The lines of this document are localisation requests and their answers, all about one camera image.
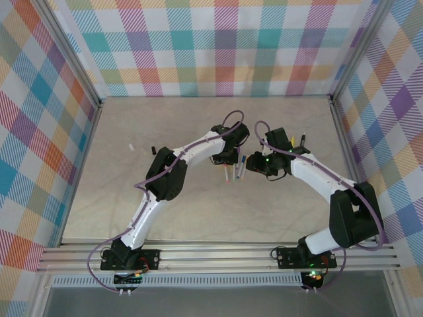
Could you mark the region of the black connector box green light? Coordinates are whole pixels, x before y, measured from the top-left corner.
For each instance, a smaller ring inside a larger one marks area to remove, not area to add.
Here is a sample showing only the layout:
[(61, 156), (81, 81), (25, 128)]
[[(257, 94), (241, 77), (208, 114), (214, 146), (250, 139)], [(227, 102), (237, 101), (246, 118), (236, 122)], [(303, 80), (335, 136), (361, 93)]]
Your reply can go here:
[(310, 291), (323, 286), (326, 273), (323, 271), (301, 272), (301, 288)]

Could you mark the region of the grey metal plate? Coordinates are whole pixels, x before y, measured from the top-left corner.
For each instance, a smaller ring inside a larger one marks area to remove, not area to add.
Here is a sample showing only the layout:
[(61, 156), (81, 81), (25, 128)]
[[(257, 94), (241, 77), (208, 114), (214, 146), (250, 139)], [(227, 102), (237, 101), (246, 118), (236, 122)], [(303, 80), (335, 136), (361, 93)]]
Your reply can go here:
[(397, 317), (386, 299), (335, 299), (277, 287), (156, 288), (131, 296), (54, 288), (42, 317)]

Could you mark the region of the aluminium side rail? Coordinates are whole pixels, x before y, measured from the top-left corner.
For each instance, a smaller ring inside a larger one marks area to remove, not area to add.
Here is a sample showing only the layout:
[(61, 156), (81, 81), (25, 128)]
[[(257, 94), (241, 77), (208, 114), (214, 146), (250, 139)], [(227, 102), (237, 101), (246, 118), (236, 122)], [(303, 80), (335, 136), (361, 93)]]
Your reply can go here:
[(338, 244), (341, 247), (357, 246), (364, 250), (371, 250), (370, 247), (360, 243), (375, 236), (379, 236), (380, 243), (384, 240), (383, 221), (375, 190), (372, 185), (363, 182), (358, 176), (352, 150), (345, 129), (342, 127), (340, 112), (337, 105), (331, 101), (330, 112), (340, 140), (348, 175), (352, 177), (353, 184), (345, 190), (336, 191), (331, 196), (329, 229), (336, 238), (340, 239)]

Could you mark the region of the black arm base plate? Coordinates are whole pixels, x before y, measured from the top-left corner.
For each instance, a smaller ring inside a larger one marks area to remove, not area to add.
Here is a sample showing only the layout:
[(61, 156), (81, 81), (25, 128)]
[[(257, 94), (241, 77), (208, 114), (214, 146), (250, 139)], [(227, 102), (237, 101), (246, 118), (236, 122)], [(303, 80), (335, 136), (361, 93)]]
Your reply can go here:
[(101, 255), (100, 270), (139, 271), (142, 269), (158, 270), (160, 250), (140, 249), (131, 251), (129, 259), (122, 262), (112, 250), (105, 250)]
[(302, 254), (297, 248), (277, 247), (275, 258), (279, 269), (332, 269), (337, 267), (336, 256), (328, 251), (314, 255)]

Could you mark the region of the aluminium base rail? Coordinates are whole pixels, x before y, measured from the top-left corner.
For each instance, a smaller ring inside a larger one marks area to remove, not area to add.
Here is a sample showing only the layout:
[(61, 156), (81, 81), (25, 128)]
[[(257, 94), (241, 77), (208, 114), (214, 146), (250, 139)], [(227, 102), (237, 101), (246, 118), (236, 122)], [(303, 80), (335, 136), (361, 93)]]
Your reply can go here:
[[(101, 254), (94, 251), (98, 239), (65, 239), (57, 248), (46, 248), (38, 272), (86, 273), (100, 270)], [(146, 249), (160, 250), (157, 273), (275, 273), (276, 242), (218, 242), (148, 240)], [(393, 271), (401, 268), (395, 249), (386, 244), (373, 252), (351, 247), (335, 251), (338, 268), (346, 271)]]

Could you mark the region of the aluminium frame post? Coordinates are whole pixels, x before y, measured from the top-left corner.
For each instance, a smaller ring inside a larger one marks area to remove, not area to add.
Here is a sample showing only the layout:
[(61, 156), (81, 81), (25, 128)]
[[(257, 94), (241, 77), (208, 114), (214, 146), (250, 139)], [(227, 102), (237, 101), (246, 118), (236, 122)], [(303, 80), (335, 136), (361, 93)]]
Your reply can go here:
[(102, 101), (100, 95), (95, 89), (94, 84), (91, 80), (83, 64), (77, 56), (77, 53), (73, 49), (69, 38), (67, 37), (64, 29), (62, 28), (56, 14), (50, 7), (48, 0), (30, 0), (34, 5), (42, 21), (46, 24), (52, 38), (56, 42), (56, 45), (62, 52), (64, 58), (69, 63), (70, 68), (74, 72), (76, 78), (79, 80), (83, 90), (89, 96), (90, 101), (94, 102), (96, 109), (102, 108)]
[(363, 0), (360, 4), (331, 74), (328, 97), (333, 104), (345, 91), (394, 3), (395, 0)]

